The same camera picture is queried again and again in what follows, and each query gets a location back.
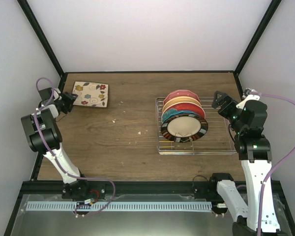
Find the metal dish rack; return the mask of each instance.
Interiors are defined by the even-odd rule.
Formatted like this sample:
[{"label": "metal dish rack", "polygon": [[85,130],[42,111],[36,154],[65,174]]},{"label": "metal dish rack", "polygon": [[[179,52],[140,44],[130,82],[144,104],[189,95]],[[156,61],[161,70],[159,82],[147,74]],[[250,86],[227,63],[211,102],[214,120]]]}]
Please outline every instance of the metal dish rack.
[{"label": "metal dish rack", "polygon": [[208,131],[202,138],[187,143],[175,143],[165,139],[161,133],[164,99],[165,97],[159,97],[155,102],[157,149],[161,155],[231,155],[236,153],[234,143],[228,133],[229,121],[218,114],[218,109],[211,107],[213,97],[199,97],[208,122]]}]

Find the white backdrop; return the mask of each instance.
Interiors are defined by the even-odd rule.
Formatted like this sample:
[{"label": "white backdrop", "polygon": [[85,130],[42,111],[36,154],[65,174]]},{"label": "white backdrop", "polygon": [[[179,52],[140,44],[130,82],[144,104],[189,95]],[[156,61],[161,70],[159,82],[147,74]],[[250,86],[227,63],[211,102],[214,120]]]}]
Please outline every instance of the white backdrop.
[{"label": "white backdrop", "polygon": [[18,2],[0,0],[0,236],[36,160],[20,119],[40,102],[35,83],[43,76],[58,85],[59,75]]},{"label": "white backdrop", "polygon": [[29,0],[68,71],[234,70],[270,0]]},{"label": "white backdrop", "polygon": [[[282,1],[240,74],[243,88],[295,100],[295,0]],[[265,136],[277,163],[295,146],[295,107],[262,97],[268,106]],[[274,173],[281,181],[295,221],[295,154]]]}]

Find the cable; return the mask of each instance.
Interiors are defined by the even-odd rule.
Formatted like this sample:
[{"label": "cable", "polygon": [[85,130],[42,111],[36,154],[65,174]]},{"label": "cable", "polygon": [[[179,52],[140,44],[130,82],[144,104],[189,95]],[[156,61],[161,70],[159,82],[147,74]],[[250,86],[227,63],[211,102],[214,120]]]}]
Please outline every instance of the cable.
[{"label": "cable", "polygon": [[228,125],[228,133],[230,134],[230,137],[231,137],[233,143],[235,143],[235,139],[233,138],[232,133],[231,133],[231,124]]},{"label": "cable", "polygon": [[[110,198],[110,200],[107,202],[107,204],[104,205],[100,210],[95,211],[95,212],[92,212],[92,213],[89,213],[87,216],[92,216],[92,215],[98,214],[98,213],[100,213],[102,210],[104,210],[104,209],[110,204],[110,202],[113,200],[113,198],[115,197],[116,186],[115,186],[114,182],[112,182],[112,181],[111,181],[110,179],[108,179],[108,178],[99,178],[99,177],[95,177],[95,178],[85,178],[85,177],[79,177],[79,176],[71,175],[71,174],[69,174],[67,171],[65,171],[65,169],[61,166],[61,164],[59,163],[59,161],[58,161],[56,155],[55,155],[54,152],[51,150],[51,148],[48,146],[48,144],[47,144],[47,142],[46,142],[46,140],[45,140],[45,138],[44,138],[44,135],[43,135],[43,133],[42,133],[42,131],[41,131],[41,129],[40,129],[39,122],[38,122],[38,119],[37,119],[37,112],[40,112],[45,106],[47,106],[47,105],[52,101],[55,87],[54,87],[54,84],[51,82],[50,79],[45,78],[45,77],[42,77],[42,78],[39,78],[39,79],[36,81],[36,89],[37,89],[37,91],[39,91],[39,89],[38,89],[38,82],[39,82],[40,80],[47,80],[47,81],[51,84],[51,86],[52,86],[52,94],[51,94],[51,96],[50,96],[50,98],[49,98],[49,100],[47,101],[46,104],[42,105],[41,108],[36,108],[36,111],[34,112],[34,122],[35,122],[35,125],[36,125],[36,128],[37,128],[37,131],[38,131],[38,133],[39,133],[39,136],[40,136],[41,140],[43,141],[44,146],[45,146],[46,149],[51,153],[51,155],[52,155],[53,157],[55,157],[55,162],[56,162],[56,164],[58,165],[59,169],[60,169],[63,173],[65,173],[66,175],[68,175],[68,176],[70,176],[70,177],[72,177],[72,178],[83,179],[83,180],[105,180],[105,181],[110,182],[110,183],[112,184],[112,186],[113,186],[113,195],[112,195],[112,197]],[[75,209],[75,211],[74,211],[75,214],[76,214],[76,216],[78,215],[78,214],[77,214],[77,209],[78,209],[78,208],[79,208],[79,207],[77,207],[77,208]]]},{"label": "cable", "polygon": [[56,120],[56,122],[59,122],[60,120],[62,120],[63,118],[65,118],[68,114],[65,114],[63,117],[61,117],[59,120]]},{"label": "cable", "polygon": [[202,178],[205,178],[206,181],[208,182],[207,177],[205,177],[205,176],[201,176],[201,175],[198,175],[198,176],[194,176],[194,177],[193,177],[193,179],[192,179],[192,185],[193,185],[193,181],[195,180],[196,177],[202,177]]},{"label": "cable", "polygon": [[92,190],[90,191],[90,193],[93,193],[93,192],[95,192],[96,195],[97,195],[96,200],[95,200],[95,202],[94,202],[94,203],[96,203],[96,202],[98,201],[98,198],[99,198],[99,192],[98,192],[97,190],[95,190],[95,189],[92,189]]},{"label": "cable", "polygon": [[[250,94],[253,95],[259,95],[259,96],[265,96],[265,97],[272,97],[272,98],[277,98],[280,100],[284,100],[287,101],[289,103],[292,103],[293,105],[295,105],[295,101],[289,99],[289,98],[285,98],[285,97],[281,97],[281,96],[277,96],[277,95],[271,95],[271,94],[265,94],[265,93],[258,93],[258,92],[251,92]],[[284,162],[286,161],[288,158],[291,157],[291,155],[295,152],[295,147],[285,156],[283,157],[278,163],[276,163],[271,170],[267,173],[267,175],[265,176],[265,179],[261,185],[261,191],[260,191],[260,200],[259,200],[259,213],[258,213],[258,227],[257,227],[257,236],[261,236],[261,219],[262,219],[262,206],[263,206],[263,198],[264,198],[264,191],[265,191],[265,186],[266,186],[266,182],[267,180],[270,178],[271,174]]]},{"label": "cable", "polygon": [[245,185],[245,184],[238,185],[238,186],[236,187],[236,189],[243,188],[243,187],[246,188],[246,185]]}]

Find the floral coaster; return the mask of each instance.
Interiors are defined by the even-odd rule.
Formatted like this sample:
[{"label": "floral coaster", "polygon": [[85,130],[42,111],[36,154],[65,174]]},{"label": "floral coaster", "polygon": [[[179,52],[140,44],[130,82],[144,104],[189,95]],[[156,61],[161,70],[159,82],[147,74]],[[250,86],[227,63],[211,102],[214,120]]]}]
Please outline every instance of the floral coaster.
[{"label": "floral coaster", "polygon": [[73,105],[107,107],[108,85],[76,81],[72,93],[78,95]]}]

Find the stacked plates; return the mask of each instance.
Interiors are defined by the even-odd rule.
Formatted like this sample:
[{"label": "stacked plates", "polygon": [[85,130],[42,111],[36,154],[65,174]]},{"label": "stacked plates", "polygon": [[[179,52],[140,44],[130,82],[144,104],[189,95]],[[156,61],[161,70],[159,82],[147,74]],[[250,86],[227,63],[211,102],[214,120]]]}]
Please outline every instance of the stacked plates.
[{"label": "stacked plates", "polygon": [[163,103],[162,135],[178,143],[197,140],[207,132],[205,118],[197,94],[189,90],[176,90]]}]

